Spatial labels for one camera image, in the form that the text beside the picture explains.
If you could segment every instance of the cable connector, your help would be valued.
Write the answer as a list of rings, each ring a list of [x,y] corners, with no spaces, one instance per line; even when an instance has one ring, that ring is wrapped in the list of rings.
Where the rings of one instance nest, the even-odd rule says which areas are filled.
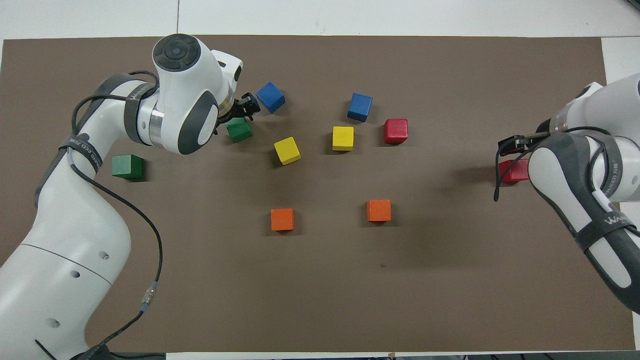
[[[140,306],[140,311],[142,311],[143,313],[147,311],[149,305],[151,305],[151,302],[156,295],[157,287],[158,283],[157,281],[154,281],[151,286],[149,286],[149,289],[147,289],[147,292],[145,292],[145,296],[142,297],[142,305]]]

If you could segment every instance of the black cable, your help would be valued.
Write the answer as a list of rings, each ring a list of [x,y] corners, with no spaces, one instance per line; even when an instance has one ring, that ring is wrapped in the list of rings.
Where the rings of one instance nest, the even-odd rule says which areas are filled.
[[[147,90],[140,97],[140,99],[142,100],[142,99],[146,99],[147,97],[150,97],[151,95],[153,95],[156,92],[156,90],[159,87],[159,80],[158,80],[158,77],[151,71],[137,70],[137,71],[132,71],[132,72],[128,73],[128,75],[138,75],[138,74],[149,75],[152,78],[154,78],[154,82],[155,82],[154,83],[154,87],[151,88],[150,90]],[[76,105],[76,108],[74,109],[73,115],[71,117],[71,131],[73,132],[74,135],[78,135],[78,132],[79,132],[78,125],[77,125],[77,116],[78,116],[78,112],[80,111],[80,108],[82,108],[89,101],[100,100],[100,99],[104,99],[104,100],[121,100],[121,101],[127,100],[127,98],[124,97],[124,96],[111,95],[111,94],[91,95],[91,96],[85,97],[78,105]]]
[[[572,131],[577,131],[577,130],[598,131],[599,133],[603,133],[605,135],[611,136],[610,132],[606,131],[605,129],[602,129],[601,127],[595,127],[595,126],[576,126],[576,127],[572,127],[571,129],[564,130],[563,133],[571,133]]]
[[[44,345],[42,345],[38,340],[34,339],[33,341],[36,342],[36,344],[42,349],[42,351],[44,351],[45,354],[47,354],[52,360],[57,360],[52,353],[50,353],[47,348],[44,347]]]
[[[125,355],[118,355],[114,352],[110,353],[111,356],[114,357],[119,357],[120,359],[144,359],[145,357],[157,357],[157,356],[164,356],[165,354],[144,354],[144,355],[132,355],[132,356],[125,356]]]
[[[162,272],[162,261],[163,261],[162,239],[160,237],[160,232],[156,228],[156,225],[153,223],[153,221],[151,221],[151,219],[149,219],[149,217],[146,216],[146,214],[144,214],[142,212],[142,210],[138,209],[134,204],[131,204],[129,201],[127,201],[127,199],[125,199],[125,198],[121,197],[120,195],[116,194],[115,192],[112,192],[111,190],[107,189],[102,184],[98,183],[96,180],[93,180],[92,178],[88,177],[85,173],[80,171],[75,165],[71,164],[71,169],[73,169],[73,171],[79,177],[82,177],[87,183],[90,183],[91,185],[94,185],[96,188],[98,188],[98,189],[102,190],[103,192],[109,194],[114,199],[122,202],[126,206],[129,206],[133,211],[135,211],[138,215],[140,215],[143,219],[145,219],[147,224],[154,231],[154,234],[156,235],[157,242],[158,242],[158,269],[157,269],[157,272],[156,272],[156,282],[158,280],[160,280],[160,273]]]
[[[626,229],[628,232],[630,232],[630,233],[632,233],[633,235],[636,235],[637,237],[639,237],[639,238],[640,238],[640,231],[638,231],[638,229],[636,229],[636,227],[635,227],[635,226],[628,225],[628,226],[625,226],[625,229]]]
[[[129,206],[133,211],[135,211],[138,215],[140,215],[143,219],[145,219],[145,221],[147,222],[147,224],[151,227],[151,229],[154,231],[154,234],[156,235],[157,238],[157,242],[158,242],[158,268],[157,268],[157,272],[156,272],[156,278],[155,281],[158,282],[158,280],[160,280],[160,273],[162,271],[162,262],[163,262],[163,250],[162,250],[162,239],[160,237],[160,233],[158,232],[156,226],[154,225],[154,223],[151,221],[151,219],[149,219],[148,216],[146,216],[146,214],[144,214],[140,209],[138,209],[134,204],[131,204],[129,201],[127,201],[125,198],[119,196],[118,194],[116,194],[115,192],[112,192],[111,190],[107,189],[105,186],[101,185],[100,183],[98,183],[97,181],[93,180],[92,178],[88,177],[85,173],[83,173],[82,171],[80,171],[74,164],[71,164],[71,169],[73,169],[73,171],[81,178],[83,178],[86,182],[90,183],[91,185],[94,185],[95,187],[97,187],[98,189],[102,190],[103,192],[109,194],[110,196],[112,196],[114,199],[122,202],[123,204],[125,204],[126,206]],[[139,311],[138,315],[136,317],[134,317],[133,319],[131,319],[128,323],[126,323],[123,327],[121,327],[119,330],[117,330],[116,332],[114,332],[113,334],[107,336],[104,340],[102,340],[96,347],[93,347],[92,353],[88,356],[88,359],[91,359],[91,356],[93,356],[98,350],[100,350],[101,347],[103,347],[106,343],[108,343],[109,341],[111,341],[111,339],[115,338],[116,336],[120,335],[121,333],[123,333],[127,328],[129,328],[134,322],[138,321],[138,319],[140,319],[140,317],[142,316],[142,314],[144,314],[144,311]]]
[[[498,193],[500,192],[498,188],[500,187],[500,183],[502,182],[500,180],[500,167],[498,166],[498,162],[500,161],[500,154],[502,153],[502,150],[505,147],[522,139],[524,139],[524,136],[515,136],[514,138],[509,139],[504,143],[500,144],[500,146],[498,146],[498,151],[495,152],[495,191],[493,192],[493,201],[498,201],[498,196],[499,196]]]
[[[570,129],[564,130],[563,132],[564,133],[571,133],[572,131],[578,131],[578,130],[598,131],[599,133],[603,133],[605,135],[611,136],[611,133],[608,132],[607,130],[602,129],[600,127],[595,127],[595,126],[577,126],[577,127],[572,127]],[[522,135],[518,135],[518,136],[515,136],[512,139],[509,139],[508,141],[502,143],[498,147],[498,151],[495,153],[495,190],[493,191],[493,201],[495,201],[495,202],[497,202],[498,198],[500,197],[500,184],[502,184],[502,180],[504,180],[504,178],[506,177],[506,175],[509,172],[509,170],[511,170],[511,168],[513,168],[515,166],[515,164],[520,159],[522,159],[526,154],[529,154],[530,152],[535,150],[537,148],[537,146],[541,143],[541,142],[538,142],[536,144],[533,144],[527,150],[525,150],[523,153],[518,155],[518,157],[515,158],[511,164],[509,164],[509,166],[507,167],[507,169],[505,169],[505,171],[502,173],[502,175],[500,175],[500,168],[499,168],[499,164],[498,164],[499,158],[500,158],[500,153],[502,152],[502,150],[507,145],[511,145],[512,143],[516,142],[517,140],[522,140],[524,138],[526,138],[526,137],[524,137]],[[594,139],[594,140],[596,140],[598,143],[603,145],[602,142],[600,142],[599,140],[597,140],[597,139]],[[601,152],[605,152],[605,154],[606,154],[606,149],[604,149],[604,145],[601,146],[601,148],[602,148],[602,150],[599,149],[600,152],[598,152],[596,154],[596,156],[594,156],[594,158],[592,158],[591,161],[589,162],[589,168],[588,169],[589,169],[591,174],[593,174],[593,165],[595,164],[595,158],[597,158],[597,155],[599,155]],[[605,179],[607,178],[608,172],[609,172],[609,167],[608,167],[607,162],[605,161]]]
[[[604,144],[598,140],[596,140],[596,142],[599,143],[598,149],[596,150],[596,152],[593,153],[593,156],[591,157],[591,159],[589,160],[589,165],[587,166],[587,183],[589,184],[589,189],[591,190],[591,192],[596,191],[595,189],[595,185],[593,184],[593,167],[596,165],[596,160],[598,159],[598,156],[600,154],[603,154],[605,149],[604,149]]]
[[[516,165],[516,163],[518,163],[518,161],[520,161],[520,159],[522,159],[525,155],[529,154],[530,152],[533,152],[533,150],[535,150],[537,148],[537,146],[538,146],[538,144],[528,148],[523,153],[518,155],[518,157],[515,158],[513,160],[513,162],[510,163],[509,166],[503,171],[502,175],[495,181],[495,190],[493,191],[493,201],[495,201],[495,202],[498,201],[498,197],[500,196],[500,184],[502,184],[502,181],[504,180],[504,178],[509,173],[509,170],[511,170],[511,168],[513,168]],[[498,165],[496,165],[495,168],[496,168],[496,173],[499,173],[500,170],[498,168]]]
[[[127,322],[123,327],[119,328],[113,334],[111,334],[111,335],[107,336],[106,338],[104,338],[104,340],[102,340],[98,345],[95,345],[91,350],[89,350],[90,353],[89,353],[89,356],[87,357],[87,360],[91,359],[93,357],[93,355],[95,355],[95,353],[98,352],[98,350],[100,350],[100,348],[102,348],[104,345],[106,345],[106,343],[108,343],[109,341],[111,341],[113,338],[115,338],[116,336],[120,335],[121,333],[123,333],[131,325],[133,325],[134,322],[137,322],[138,319],[140,319],[140,317],[142,317],[142,314],[144,314],[144,311],[138,311],[138,314],[136,315],[136,317],[134,317],[133,319],[129,320],[129,322]]]
[[[80,108],[82,108],[84,104],[88,103],[89,101],[100,100],[100,99],[122,100],[122,101],[127,100],[127,98],[124,96],[117,96],[117,95],[111,95],[111,94],[91,95],[91,96],[85,97],[80,103],[78,103],[78,105],[76,105],[73,115],[71,115],[71,132],[73,132],[74,135],[78,135],[77,116],[78,116],[78,111],[80,111]]]

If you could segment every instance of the green cube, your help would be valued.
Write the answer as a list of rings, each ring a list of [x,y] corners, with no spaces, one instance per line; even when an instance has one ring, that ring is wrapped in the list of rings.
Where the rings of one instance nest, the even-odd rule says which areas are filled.
[[[115,155],[111,158],[111,175],[123,179],[142,177],[143,160],[135,155]]]
[[[247,124],[246,119],[243,117],[234,117],[226,122],[225,125],[227,126],[231,140],[234,142],[241,142],[253,136],[249,124]]]

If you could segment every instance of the red cube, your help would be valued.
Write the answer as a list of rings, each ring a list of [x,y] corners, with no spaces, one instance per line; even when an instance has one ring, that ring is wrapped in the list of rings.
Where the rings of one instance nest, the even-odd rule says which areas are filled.
[[[513,160],[507,160],[498,164],[500,176],[502,176],[502,173],[507,170],[512,162]],[[504,176],[502,182],[506,184],[514,184],[524,180],[529,180],[529,159],[518,160],[518,162],[509,169],[509,172]]]
[[[406,119],[387,119],[385,122],[385,143],[396,145],[409,137]]]

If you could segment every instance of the black circular button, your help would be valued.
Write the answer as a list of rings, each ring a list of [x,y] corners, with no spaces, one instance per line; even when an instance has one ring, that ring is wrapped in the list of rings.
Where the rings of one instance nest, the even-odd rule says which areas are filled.
[[[173,40],[164,46],[164,54],[169,59],[180,60],[187,55],[187,44],[180,40]]]
[[[200,59],[198,39],[186,34],[173,34],[154,47],[154,62],[166,71],[178,72],[192,67]]]

